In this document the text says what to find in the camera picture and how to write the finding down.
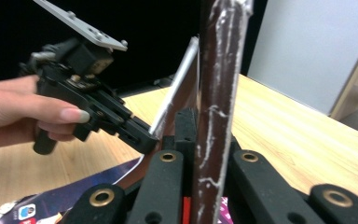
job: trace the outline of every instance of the human hand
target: human hand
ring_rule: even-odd
[[[90,115],[65,101],[36,93],[37,76],[0,81],[0,147],[34,141],[40,129],[56,141],[69,141],[76,123]]]

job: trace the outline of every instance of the wooden table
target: wooden table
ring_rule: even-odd
[[[152,123],[167,89],[126,98],[135,115]],[[358,195],[358,132],[272,91],[240,78],[233,133],[242,148],[263,154],[291,186],[331,183]],[[40,156],[32,144],[0,148],[0,205],[55,189],[138,157],[107,133],[86,143],[59,143]]]

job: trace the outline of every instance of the logo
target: logo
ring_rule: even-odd
[[[36,224],[36,219],[30,218],[27,220],[23,220],[20,224]]]
[[[36,208],[33,203],[25,205],[19,209],[19,220],[27,219],[28,217],[33,217],[36,214]]]

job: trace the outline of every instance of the white wall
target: white wall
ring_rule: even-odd
[[[248,77],[329,115],[357,61],[358,0],[269,0]]]

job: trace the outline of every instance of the fingernail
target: fingernail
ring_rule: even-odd
[[[90,119],[90,114],[81,109],[66,108],[61,111],[60,118],[67,122],[86,123]]]

